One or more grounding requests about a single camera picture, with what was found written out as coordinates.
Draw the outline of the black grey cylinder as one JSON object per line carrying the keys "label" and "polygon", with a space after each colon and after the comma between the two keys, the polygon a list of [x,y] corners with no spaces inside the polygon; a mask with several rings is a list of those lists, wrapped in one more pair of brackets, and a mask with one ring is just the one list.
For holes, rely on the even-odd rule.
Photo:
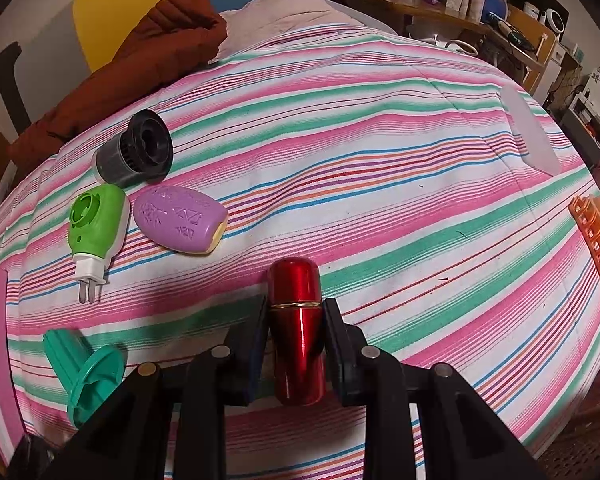
{"label": "black grey cylinder", "polygon": [[126,129],[102,144],[92,157],[99,182],[119,188],[160,182],[169,173],[172,162],[169,129],[152,110],[135,113]]}

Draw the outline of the pink pillow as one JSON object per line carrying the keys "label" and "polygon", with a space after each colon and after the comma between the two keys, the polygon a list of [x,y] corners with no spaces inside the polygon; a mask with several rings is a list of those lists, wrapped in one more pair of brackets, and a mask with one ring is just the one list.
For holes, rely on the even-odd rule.
{"label": "pink pillow", "polygon": [[214,62],[283,32],[324,24],[361,25],[326,0],[251,0],[241,9],[223,11],[227,37]]}

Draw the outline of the teal flanged plastic holder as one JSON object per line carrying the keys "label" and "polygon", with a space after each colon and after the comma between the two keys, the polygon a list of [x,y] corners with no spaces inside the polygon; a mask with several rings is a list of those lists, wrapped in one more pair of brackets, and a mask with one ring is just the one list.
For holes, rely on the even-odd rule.
{"label": "teal flanged plastic holder", "polygon": [[116,346],[93,350],[76,331],[56,328],[43,336],[46,358],[67,393],[67,416],[80,429],[121,384],[125,358]]}

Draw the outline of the green plug-in device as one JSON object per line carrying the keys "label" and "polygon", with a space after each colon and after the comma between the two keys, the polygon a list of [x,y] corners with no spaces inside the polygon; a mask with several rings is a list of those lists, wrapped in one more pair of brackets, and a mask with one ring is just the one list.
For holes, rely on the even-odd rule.
{"label": "green plug-in device", "polygon": [[122,188],[103,183],[82,193],[69,212],[68,244],[80,304],[99,298],[112,259],[120,252],[131,205]]}

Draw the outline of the purple oval case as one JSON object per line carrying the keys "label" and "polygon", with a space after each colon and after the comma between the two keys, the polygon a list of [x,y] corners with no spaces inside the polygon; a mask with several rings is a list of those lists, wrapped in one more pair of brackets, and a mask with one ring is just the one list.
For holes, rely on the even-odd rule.
{"label": "purple oval case", "polygon": [[133,204],[137,227],[154,243],[189,255],[209,255],[226,229],[228,212],[210,196],[176,185],[146,188]]}

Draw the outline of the red metallic cylinder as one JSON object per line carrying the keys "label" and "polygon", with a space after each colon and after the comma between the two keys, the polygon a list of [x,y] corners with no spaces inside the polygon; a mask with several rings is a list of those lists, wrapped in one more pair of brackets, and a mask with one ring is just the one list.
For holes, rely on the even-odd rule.
{"label": "red metallic cylinder", "polygon": [[268,269],[274,390],[287,406],[308,406],[326,389],[322,356],[320,271],[310,259],[288,257]]}

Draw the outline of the black rolled mat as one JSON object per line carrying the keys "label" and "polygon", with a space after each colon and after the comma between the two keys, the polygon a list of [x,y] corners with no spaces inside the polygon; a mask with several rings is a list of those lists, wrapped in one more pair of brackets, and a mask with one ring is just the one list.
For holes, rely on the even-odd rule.
{"label": "black rolled mat", "polygon": [[17,41],[0,52],[0,95],[18,136],[31,125],[15,77],[15,65],[21,52]]}

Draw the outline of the striped pink green bedsheet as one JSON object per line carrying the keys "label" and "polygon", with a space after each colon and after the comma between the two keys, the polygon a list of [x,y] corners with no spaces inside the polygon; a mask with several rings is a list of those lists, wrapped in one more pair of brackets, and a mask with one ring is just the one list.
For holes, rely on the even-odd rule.
{"label": "striped pink green bedsheet", "polygon": [[[265,290],[270,264],[313,260],[343,319],[403,363],[447,362],[535,457],[600,370],[600,276],[569,211],[597,193],[538,104],[558,160],[531,167],[495,67],[345,24],[283,32],[79,133],[0,207],[6,342],[24,428],[59,446],[68,396],[43,351],[52,328],[128,367],[181,364],[218,344]],[[170,185],[227,210],[207,257],[129,226],[99,300],[73,276],[69,210],[95,152],[148,108],[169,128]]]}

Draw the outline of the rust brown blanket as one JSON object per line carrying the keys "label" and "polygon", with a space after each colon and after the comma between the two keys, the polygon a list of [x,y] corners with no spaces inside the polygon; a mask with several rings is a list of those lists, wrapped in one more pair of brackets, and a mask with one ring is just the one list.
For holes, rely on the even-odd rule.
{"label": "rust brown blanket", "polygon": [[206,67],[226,37],[226,21],[211,0],[158,1],[111,62],[9,145],[10,161],[23,174],[30,174],[85,130]]}

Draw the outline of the grey yellow blue headboard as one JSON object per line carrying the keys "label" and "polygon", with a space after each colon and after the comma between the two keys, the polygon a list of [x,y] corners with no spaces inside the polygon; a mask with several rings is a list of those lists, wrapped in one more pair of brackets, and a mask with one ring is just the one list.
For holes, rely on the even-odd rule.
{"label": "grey yellow blue headboard", "polygon": [[[140,19],[160,0],[72,0],[29,41],[14,64],[16,131],[32,122],[109,63]],[[219,12],[239,9],[250,0],[210,0]]]}

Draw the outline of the wooden desk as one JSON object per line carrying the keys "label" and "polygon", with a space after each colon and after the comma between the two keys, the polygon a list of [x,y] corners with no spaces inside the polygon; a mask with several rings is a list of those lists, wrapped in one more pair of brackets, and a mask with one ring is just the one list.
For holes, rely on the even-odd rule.
{"label": "wooden desk", "polygon": [[349,8],[363,12],[389,25],[399,34],[406,31],[415,18],[471,30],[477,35],[488,38],[503,50],[528,66],[530,70],[542,72],[545,65],[540,63],[534,54],[530,55],[510,44],[508,40],[491,26],[483,25],[468,18],[461,18],[455,11],[446,10],[441,4],[426,3],[424,0],[332,0]]}

